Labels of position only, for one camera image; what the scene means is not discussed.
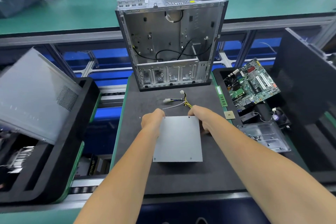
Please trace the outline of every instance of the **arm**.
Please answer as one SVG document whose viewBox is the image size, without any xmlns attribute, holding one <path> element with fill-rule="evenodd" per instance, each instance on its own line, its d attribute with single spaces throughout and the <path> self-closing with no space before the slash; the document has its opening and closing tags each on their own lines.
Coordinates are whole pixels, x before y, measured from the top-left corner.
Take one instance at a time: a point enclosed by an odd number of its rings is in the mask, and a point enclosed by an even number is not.
<svg viewBox="0 0 336 224">
<path fill-rule="evenodd" d="M 336 222 L 336 198 L 301 167 L 207 108 L 188 115 L 202 121 L 271 223 Z"/>
<path fill-rule="evenodd" d="M 142 130 L 90 196 L 74 224 L 137 221 L 163 116 L 165 113 L 156 109 L 142 117 Z"/>
</svg>

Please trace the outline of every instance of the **circuit board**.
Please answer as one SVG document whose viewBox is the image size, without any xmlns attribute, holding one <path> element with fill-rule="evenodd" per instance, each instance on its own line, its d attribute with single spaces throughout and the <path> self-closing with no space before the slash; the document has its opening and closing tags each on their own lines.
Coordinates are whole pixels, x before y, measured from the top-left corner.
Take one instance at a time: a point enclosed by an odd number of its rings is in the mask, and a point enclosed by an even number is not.
<svg viewBox="0 0 336 224">
<path fill-rule="evenodd" d="M 256 58 L 230 73 L 224 82 L 238 112 L 280 92 Z"/>
</svg>

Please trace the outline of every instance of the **hand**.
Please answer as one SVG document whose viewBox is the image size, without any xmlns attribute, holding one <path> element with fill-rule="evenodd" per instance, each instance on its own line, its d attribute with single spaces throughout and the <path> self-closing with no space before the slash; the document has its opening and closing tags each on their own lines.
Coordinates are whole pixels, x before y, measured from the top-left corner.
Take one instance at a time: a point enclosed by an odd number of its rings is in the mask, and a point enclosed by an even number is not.
<svg viewBox="0 0 336 224">
<path fill-rule="evenodd" d="M 142 116 L 141 128 L 148 128 L 152 130 L 157 135 L 157 137 L 159 137 L 160 124 L 164 116 L 166 116 L 165 112 L 159 108 L 151 113 L 145 114 Z"/>
<path fill-rule="evenodd" d="M 193 105 L 192 108 L 188 112 L 188 116 L 195 115 L 200 121 L 202 121 L 202 126 L 204 128 L 204 131 L 206 133 L 209 132 L 209 122 L 211 116 L 213 116 L 215 113 L 208 108 L 200 107 L 197 105 Z"/>
</svg>

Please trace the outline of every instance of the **black foam mat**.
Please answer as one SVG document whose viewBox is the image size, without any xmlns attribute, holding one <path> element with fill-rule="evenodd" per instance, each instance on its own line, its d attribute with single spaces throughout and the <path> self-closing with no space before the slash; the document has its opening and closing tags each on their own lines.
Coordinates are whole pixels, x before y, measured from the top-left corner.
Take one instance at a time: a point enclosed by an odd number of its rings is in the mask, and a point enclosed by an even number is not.
<svg viewBox="0 0 336 224">
<path fill-rule="evenodd" d="M 140 92 L 134 74 L 132 74 L 128 79 L 128 93 L 124 100 L 126 103 L 115 163 L 124 155 L 141 130 L 141 117 L 146 113 L 153 112 L 156 108 L 162 109 L 180 103 L 163 103 L 165 98 L 183 97 L 180 90 L 185 91 L 191 105 L 207 107 L 224 116 L 213 85 Z M 186 116 L 189 108 L 181 105 L 164 111 L 166 116 Z M 153 162 L 149 171 L 145 195 L 245 189 L 214 139 L 210 135 L 202 135 L 201 144 L 203 162 Z"/>
</svg>

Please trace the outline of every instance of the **green table surface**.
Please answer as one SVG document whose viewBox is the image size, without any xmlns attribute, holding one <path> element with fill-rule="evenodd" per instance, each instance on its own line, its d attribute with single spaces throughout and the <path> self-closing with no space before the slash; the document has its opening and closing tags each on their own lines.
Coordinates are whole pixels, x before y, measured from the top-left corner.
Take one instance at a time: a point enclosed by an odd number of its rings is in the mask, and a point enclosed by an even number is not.
<svg viewBox="0 0 336 224">
<path fill-rule="evenodd" d="M 118 27 L 117 0 L 42 1 L 0 19 L 0 35 Z M 336 12 L 336 0 L 229 0 L 225 19 Z"/>
</svg>

